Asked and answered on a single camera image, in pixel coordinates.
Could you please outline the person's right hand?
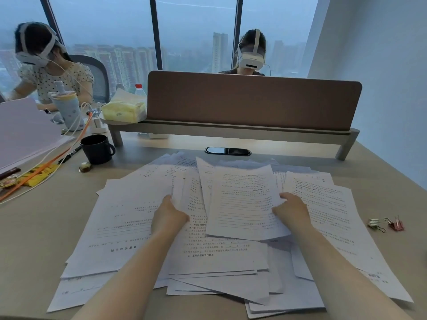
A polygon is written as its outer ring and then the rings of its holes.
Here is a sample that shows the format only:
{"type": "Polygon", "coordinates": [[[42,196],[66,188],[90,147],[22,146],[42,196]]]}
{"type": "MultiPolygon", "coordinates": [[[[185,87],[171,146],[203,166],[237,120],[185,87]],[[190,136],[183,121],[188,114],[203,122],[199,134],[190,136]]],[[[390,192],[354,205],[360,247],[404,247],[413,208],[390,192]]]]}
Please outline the person's right hand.
{"type": "Polygon", "coordinates": [[[288,206],[288,215],[287,217],[278,217],[278,219],[293,235],[313,230],[307,206],[299,196],[283,192],[280,193],[280,198],[284,202],[279,205],[288,206]]]}

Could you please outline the brown desk divider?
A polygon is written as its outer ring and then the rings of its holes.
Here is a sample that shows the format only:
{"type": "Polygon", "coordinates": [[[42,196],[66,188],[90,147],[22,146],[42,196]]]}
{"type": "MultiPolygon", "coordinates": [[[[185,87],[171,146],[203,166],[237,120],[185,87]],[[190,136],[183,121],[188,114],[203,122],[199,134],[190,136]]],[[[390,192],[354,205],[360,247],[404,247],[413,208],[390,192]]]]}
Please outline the brown desk divider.
{"type": "Polygon", "coordinates": [[[151,71],[147,118],[257,127],[348,131],[358,81],[151,71]]]}

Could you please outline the black window mullion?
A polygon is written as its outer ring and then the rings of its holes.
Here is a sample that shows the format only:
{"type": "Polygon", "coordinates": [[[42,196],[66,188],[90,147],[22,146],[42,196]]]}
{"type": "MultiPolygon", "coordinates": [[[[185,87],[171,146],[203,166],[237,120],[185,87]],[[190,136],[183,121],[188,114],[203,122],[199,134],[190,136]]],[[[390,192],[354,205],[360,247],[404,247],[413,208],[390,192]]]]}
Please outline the black window mullion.
{"type": "Polygon", "coordinates": [[[151,18],[152,18],[152,30],[153,30],[153,38],[154,38],[156,66],[158,70],[163,70],[161,42],[160,42],[158,17],[157,17],[157,4],[156,4],[156,0],[149,0],[149,3],[150,3],[151,18]]]}
{"type": "Polygon", "coordinates": [[[59,26],[57,24],[55,15],[53,13],[52,7],[51,7],[51,3],[49,0],[40,0],[41,6],[44,10],[47,22],[49,24],[49,26],[54,30],[54,32],[56,32],[56,35],[58,37],[59,42],[61,42],[62,44],[64,44],[63,38],[61,36],[61,32],[59,30],[59,26]]]}
{"type": "Polygon", "coordinates": [[[234,68],[238,62],[238,45],[240,40],[242,9],[243,9],[243,0],[236,0],[231,68],[234,68]]]}

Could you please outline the person's left forearm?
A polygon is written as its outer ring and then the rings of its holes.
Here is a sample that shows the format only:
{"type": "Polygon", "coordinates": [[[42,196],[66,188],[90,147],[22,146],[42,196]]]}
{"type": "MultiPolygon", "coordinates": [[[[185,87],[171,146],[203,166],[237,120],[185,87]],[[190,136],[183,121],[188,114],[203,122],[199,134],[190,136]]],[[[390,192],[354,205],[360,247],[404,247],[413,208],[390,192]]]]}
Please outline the person's left forearm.
{"type": "Polygon", "coordinates": [[[146,244],[71,320],[141,320],[177,229],[156,230],[146,244]]]}

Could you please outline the stack of blank paper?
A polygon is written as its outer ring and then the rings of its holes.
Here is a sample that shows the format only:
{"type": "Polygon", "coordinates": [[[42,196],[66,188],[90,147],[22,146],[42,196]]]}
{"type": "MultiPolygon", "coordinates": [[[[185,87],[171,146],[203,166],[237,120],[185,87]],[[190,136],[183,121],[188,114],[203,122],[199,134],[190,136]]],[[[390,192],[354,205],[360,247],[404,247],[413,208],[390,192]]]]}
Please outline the stack of blank paper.
{"type": "Polygon", "coordinates": [[[0,174],[75,137],[62,135],[51,115],[39,111],[33,98],[0,104],[0,174]]]}

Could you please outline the person's left hand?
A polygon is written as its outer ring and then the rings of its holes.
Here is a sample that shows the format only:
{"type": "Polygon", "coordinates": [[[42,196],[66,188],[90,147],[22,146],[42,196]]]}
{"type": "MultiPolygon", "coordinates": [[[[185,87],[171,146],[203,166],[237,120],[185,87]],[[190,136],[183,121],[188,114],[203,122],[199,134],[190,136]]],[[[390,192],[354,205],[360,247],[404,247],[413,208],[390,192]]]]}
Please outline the person's left hand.
{"type": "Polygon", "coordinates": [[[163,210],[161,203],[152,218],[150,241],[171,246],[188,221],[188,214],[175,207],[173,210],[163,210]]]}

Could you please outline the white headset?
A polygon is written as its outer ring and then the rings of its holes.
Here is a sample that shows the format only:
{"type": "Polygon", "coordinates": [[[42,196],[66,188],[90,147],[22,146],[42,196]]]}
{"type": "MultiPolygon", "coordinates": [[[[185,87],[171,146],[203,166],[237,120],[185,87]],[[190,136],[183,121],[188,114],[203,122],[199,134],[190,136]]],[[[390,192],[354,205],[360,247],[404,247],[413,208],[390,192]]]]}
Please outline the white headset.
{"type": "Polygon", "coordinates": [[[259,29],[248,30],[239,40],[238,65],[259,71],[265,65],[266,38],[259,29]]]}
{"type": "Polygon", "coordinates": [[[52,60],[54,48],[67,53],[67,49],[49,25],[42,22],[25,22],[17,27],[15,56],[21,63],[45,67],[52,60]]]}

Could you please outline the black mug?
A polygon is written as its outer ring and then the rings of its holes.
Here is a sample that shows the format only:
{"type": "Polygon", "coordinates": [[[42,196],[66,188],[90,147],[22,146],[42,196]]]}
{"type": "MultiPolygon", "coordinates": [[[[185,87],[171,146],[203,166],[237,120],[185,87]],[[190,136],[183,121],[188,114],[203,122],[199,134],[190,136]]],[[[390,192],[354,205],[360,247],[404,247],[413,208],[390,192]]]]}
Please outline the black mug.
{"type": "Polygon", "coordinates": [[[115,147],[109,143],[108,137],[103,134],[94,134],[82,138],[80,146],[92,165],[107,163],[116,153],[115,147]]]}

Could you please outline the grey office chair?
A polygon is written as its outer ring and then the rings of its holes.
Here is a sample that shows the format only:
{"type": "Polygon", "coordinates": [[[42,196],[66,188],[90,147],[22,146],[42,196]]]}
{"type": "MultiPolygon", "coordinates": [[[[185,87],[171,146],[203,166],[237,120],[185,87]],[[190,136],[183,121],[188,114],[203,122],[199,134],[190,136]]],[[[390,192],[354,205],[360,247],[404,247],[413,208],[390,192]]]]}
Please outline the grey office chair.
{"type": "Polygon", "coordinates": [[[74,62],[87,66],[93,77],[93,99],[95,102],[108,103],[110,101],[109,77],[105,65],[93,57],[81,54],[71,54],[74,62]]]}

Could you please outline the green binder clip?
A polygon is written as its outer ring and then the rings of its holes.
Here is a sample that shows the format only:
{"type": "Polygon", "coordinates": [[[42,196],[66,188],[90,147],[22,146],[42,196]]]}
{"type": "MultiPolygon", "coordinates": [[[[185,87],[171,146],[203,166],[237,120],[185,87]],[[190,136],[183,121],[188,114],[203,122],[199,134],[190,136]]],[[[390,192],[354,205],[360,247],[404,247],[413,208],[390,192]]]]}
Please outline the green binder clip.
{"type": "Polygon", "coordinates": [[[369,219],[366,226],[373,230],[381,231],[382,233],[387,232],[387,230],[381,225],[381,222],[378,218],[369,219]]]}

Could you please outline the printed paper sheet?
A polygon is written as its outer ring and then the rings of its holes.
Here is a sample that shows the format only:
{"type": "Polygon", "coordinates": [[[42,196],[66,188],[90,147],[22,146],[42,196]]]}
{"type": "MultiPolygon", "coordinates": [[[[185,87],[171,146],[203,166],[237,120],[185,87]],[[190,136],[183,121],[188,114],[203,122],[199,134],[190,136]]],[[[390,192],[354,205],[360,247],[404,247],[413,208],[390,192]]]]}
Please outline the printed paper sheet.
{"type": "Polygon", "coordinates": [[[218,166],[212,176],[206,235],[259,242],[289,236],[291,231],[272,211],[281,203],[271,165],[218,166]]]}
{"type": "Polygon", "coordinates": [[[179,210],[189,216],[176,237],[169,274],[207,274],[267,270],[266,244],[240,239],[210,237],[206,234],[208,222],[202,196],[199,173],[185,173],[179,210]]]}

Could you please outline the pile of printed papers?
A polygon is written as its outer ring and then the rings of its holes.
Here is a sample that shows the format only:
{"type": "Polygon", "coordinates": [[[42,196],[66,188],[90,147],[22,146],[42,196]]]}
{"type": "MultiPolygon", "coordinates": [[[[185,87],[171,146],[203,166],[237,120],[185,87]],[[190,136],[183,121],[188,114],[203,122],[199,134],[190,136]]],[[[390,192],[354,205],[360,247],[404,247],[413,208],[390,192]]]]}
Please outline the pile of printed papers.
{"type": "MultiPolygon", "coordinates": [[[[82,306],[123,267],[149,239],[152,217],[165,195],[172,195],[172,203],[179,210],[187,171],[199,173],[208,215],[216,167],[256,169],[265,165],[271,165],[279,193],[299,196],[315,229],[360,273],[389,298],[414,302],[360,219],[351,190],[336,186],[330,173],[280,165],[274,159],[211,164],[178,152],[165,154],[121,179],[107,180],[97,193],[97,202],[66,262],[47,312],[82,306]]],[[[292,236],[260,243],[268,248],[267,270],[171,275],[173,243],[154,288],[167,287],[167,295],[238,297],[244,300],[249,319],[323,308],[312,274],[292,236]]]]}

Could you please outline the yellow tissue pack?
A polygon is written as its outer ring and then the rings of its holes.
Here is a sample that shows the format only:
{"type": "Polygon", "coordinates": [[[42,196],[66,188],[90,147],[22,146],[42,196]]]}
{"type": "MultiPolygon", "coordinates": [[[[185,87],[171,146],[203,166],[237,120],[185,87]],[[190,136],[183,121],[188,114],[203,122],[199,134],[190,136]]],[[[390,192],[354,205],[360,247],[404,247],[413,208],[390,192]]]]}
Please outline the yellow tissue pack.
{"type": "Polygon", "coordinates": [[[117,89],[110,102],[101,107],[104,120],[139,123],[147,118],[147,95],[117,89]]]}

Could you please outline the white power strip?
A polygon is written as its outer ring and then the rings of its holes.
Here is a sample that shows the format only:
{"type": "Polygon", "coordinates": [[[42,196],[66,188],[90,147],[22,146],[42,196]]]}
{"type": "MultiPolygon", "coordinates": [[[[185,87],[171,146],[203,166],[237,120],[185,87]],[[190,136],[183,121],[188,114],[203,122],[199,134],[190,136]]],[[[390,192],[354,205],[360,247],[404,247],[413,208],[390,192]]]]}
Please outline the white power strip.
{"type": "Polygon", "coordinates": [[[87,115],[91,116],[91,120],[88,121],[91,134],[105,134],[109,130],[108,125],[101,120],[99,114],[97,109],[89,109],[87,112],[87,115]]]}

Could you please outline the red binder clip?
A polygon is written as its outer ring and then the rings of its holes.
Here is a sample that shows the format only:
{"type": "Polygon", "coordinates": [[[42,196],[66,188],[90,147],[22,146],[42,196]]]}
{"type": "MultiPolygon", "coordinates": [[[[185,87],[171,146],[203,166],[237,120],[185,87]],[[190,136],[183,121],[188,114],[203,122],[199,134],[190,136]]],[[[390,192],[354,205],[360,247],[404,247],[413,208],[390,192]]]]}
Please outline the red binder clip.
{"type": "Polygon", "coordinates": [[[384,218],[384,221],[386,222],[387,226],[393,231],[400,232],[405,230],[405,227],[398,215],[395,216],[393,220],[389,218],[384,218]]]}

